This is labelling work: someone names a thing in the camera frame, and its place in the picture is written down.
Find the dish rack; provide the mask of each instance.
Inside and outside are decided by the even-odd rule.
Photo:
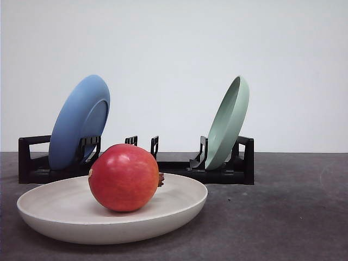
[[[51,136],[34,136],[18,140],[18,182],[45,184],[61,179],[88,175],[94,161],[100,155],[101,136],[80,139],[73,163],[63,170],[51,170],[48,155],[31,158],[30,145],[50,142]],[[125,139],[126,144],[138,145],[138,136]],[[238,136],[228,160],[218,169],[205,170],[208,155],[208,138],[200,137],[198,152],[159,152],[159,136],[151,139],[150,153],[158,163],[159,171],[173,173],[198,180],[204,184],[254,185],[254,139]],[[87,145],[96,145],[96,152],[82,162]],[[239,145],[245,146],[244,155]]]

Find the blue plate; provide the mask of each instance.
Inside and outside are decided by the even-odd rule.
[[[52,131],[48,153],[52,170],[61,170],[73,163],[81,138],[102,135],[109,107],[109,89],[101,77],[90,75],[75,87]],[[94,148],[95,145],[86,148],[84,161]]]

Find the dark gray surface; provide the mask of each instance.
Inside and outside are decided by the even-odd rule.
[[[1,260],[348,260],[348,154],[255,153],[256,184],[208,184],[202,211],[161,237],[59,242],[28,227],[17,153],[1,153]]]

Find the pomegranate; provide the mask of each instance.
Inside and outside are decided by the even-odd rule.
[[[144,206],[164,180],[154,157],[143,148],[117,144],[108,148],[89,171],[89,187],[104,207],[130,212]]]

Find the green plate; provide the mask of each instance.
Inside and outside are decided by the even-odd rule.
[[[238,76],[228,88],[210,128],[206,170],[217,169],[225,162],[243,125],[248,103],[248,84]]]

